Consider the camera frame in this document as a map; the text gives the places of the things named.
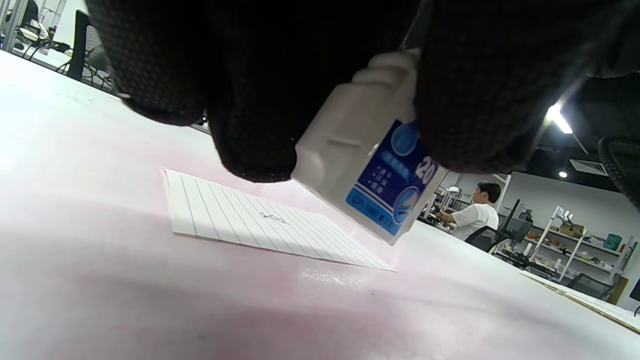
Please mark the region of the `person's left hand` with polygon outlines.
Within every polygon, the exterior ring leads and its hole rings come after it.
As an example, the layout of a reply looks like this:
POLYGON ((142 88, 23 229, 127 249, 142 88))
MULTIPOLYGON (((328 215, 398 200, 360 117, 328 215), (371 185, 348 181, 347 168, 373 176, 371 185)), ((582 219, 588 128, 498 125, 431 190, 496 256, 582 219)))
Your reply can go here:
POLYGON ((165 125, 208 114, 222 164, 285 182, 333 89, 420 48, 413 105, 456 173, 524 164, 543 116, 587 76, 639 69, 637 0, 88 0, 125 105, 165 125))

